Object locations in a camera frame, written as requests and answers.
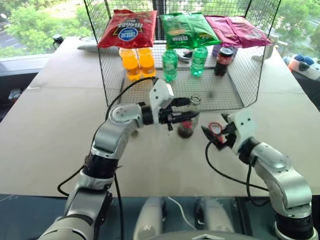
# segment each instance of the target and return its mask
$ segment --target orange soda bottle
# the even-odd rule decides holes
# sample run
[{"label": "orange soda bottle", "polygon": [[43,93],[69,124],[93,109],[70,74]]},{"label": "orange soda bottle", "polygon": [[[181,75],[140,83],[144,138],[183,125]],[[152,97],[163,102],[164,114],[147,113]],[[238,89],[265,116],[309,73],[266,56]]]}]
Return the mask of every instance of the orange soda bottle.
[{"label": "orange soda bottle", "polygon": [[152,49],[150,47],[138,48],[139,63],[142,75],[146,77],[153,77],[156,75],[155,60],[152,56]]},{"label": "orange soda bottle", "polygon": [[120,48],[119,55],[122,58],[122,65],[126,70],[128,79],[131,81],[140,79],[141,73],[135,50]]}]

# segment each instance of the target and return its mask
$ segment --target soda bottle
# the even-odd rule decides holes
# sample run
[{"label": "soda bottle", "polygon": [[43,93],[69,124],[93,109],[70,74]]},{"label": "soda bottle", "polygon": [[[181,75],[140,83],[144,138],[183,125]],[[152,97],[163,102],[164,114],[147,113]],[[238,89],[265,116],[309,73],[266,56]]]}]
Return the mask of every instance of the soda bottle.
[{"label": "soda bottle", "polygon": [[126,70],[128,79],[131,81],[140,79],[141,73],[136,52],[133,49],[120,48],[119,55],[122,58],[122,65]]},{"label": "soda bottle", "polygon": [[163,77],[167,82],[177,78],[178,54],[174,49],[167,49],[162,56]]},{"label": "soda bottle", "polygon": [[207,56],[208,50],[205,46],[194,49],[190,67],[193,76],[200,76],[204,72]]},{"label": "soda bottle", "polygon": [[214,67],[214,75],[224,76],[227,72],[228,65],[232,62],[234,54],[233,47],[222,47],[216,59],[216,65]]},{"label": "soda bottle", "polygon": [[[189,111],[198,111],[198,106],[201,103],[201,97],[197,96],[197,95],[193,95],[190,98],[190,104],[188,105],[187,109]],[[192,134],[194,134],[194,130],[198,125],[198,121],[199,121],[199,115],[191,118],[188,121],[183,121],[179,124],[178,126],[178,134],[180,137],[182,137],[183,139],[187,139],[190,138],[192,136]]]},{"label": "soda bottle", "polygon": [[153,77],[156,75],[155,60],[150,47],[138,48],[140,69],[143,77]]}]

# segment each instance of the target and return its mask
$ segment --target white cord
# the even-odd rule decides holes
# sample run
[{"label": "white cord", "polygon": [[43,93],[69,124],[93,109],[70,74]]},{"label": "white cord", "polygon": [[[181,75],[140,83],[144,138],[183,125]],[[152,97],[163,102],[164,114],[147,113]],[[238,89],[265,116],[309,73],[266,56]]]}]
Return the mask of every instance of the white cord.
[{"label": "white cord", "polygon": [[0,203],[1,203],[1,202],[3,202],[4,200],[7,200],[7,199],[9,199],[9,198],[13,197],[13,196],[14,196],[14,195],[10,195],[10,196],[7,196],[7,197],[5,197],[5,198],[1,199],[1,200],[0,200]]},{"label": "white cord", "polygon": [[168,199],[170,199],[172,202],[174,202],[175,204],[177,204],[180,208],[180,211],[181,211],[181,215],[182,215],[182,218],[183,220],[186,222],[186,224],[188,224],[192,229],[194,230],[197,230],[195,228],[195,226],[193,226],[187,219],[186,219],[186,216],[185,216],[185,212],[184,212],[184,209],[182,208],[181,204],[179,202],[177,202],[176,200],[174,200],[173,198],[169,197],[168,196]]}]

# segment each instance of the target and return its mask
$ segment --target table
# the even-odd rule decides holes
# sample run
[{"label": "table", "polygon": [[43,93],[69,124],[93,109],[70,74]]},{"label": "table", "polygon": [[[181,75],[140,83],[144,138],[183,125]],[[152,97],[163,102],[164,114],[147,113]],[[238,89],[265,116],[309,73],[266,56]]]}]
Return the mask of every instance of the table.
[{"label": "table", "polygon": [[[0,193],[61,196],[57,185],[75,172],[104,119],[106,101],[98,54],[77,50],[67,38],[0,124]],[[274,51],[264,62],[258,100],[249,107],[256,137],[292,159],[313,194],[320,194],[320,114]],[[202,112],[199,123],[223,123],[220,112]],[[246,196],[246,187],[224,179],[205,160],[208,140],[200,126],[181,139],[166,126],[147,126],[131,138],[117,171],[121,193],[146,196]],[[248,167],[229,150],[209,158],[222,172],[245,180]],[[75,180],[63,189],[70,192]],[[251,183],[264,186],[252,173]],[[253,196],[266,196],[252,189]]]}]

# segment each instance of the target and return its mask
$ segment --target blue object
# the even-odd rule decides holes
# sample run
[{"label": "blue object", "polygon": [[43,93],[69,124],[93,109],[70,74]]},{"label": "blue object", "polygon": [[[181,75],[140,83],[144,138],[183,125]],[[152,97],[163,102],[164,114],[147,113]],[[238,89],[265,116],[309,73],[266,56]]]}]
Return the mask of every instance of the blue object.
[{"label": "blue object", "polygon": [[309,56],[303,56],[302,54],[297,54],[294,57],[295,60],[299,61],[299,62],[304,62],[306,64],[308,64],[309,66],[311,66],[312,64],[314,64],[315,62],[312,60],[311,57]]},{"label": "blue object", "polygon": [[304,57],[304,62],[305,62],[306,64],[308,64],[309,66],[311,66],[312,64],[315,63],[315,62],[312,60],[312,58],[309,57],[309,56],[305,56],[305,57]]},{"label": "blue object", "polygon": [[289,63],[290,63],[290,60],[291,60],[291,57],[289,57],[289,56],[285,56],[284,58],[283,58],[283,61],[285,62],[285,64],[288,66],[289,65]]},{"label": "blue object", "polygon": [[123,41],[130,41],[138,36],[138,30],[133,27],[126,27],[119,32],[118,37]]},{"label": "blue object", "polygon": [[294,57],[295,60],[299,61],[299,62],[304,62],[305,61],[305,56],[303,56],[302,54],[297,54]]}]

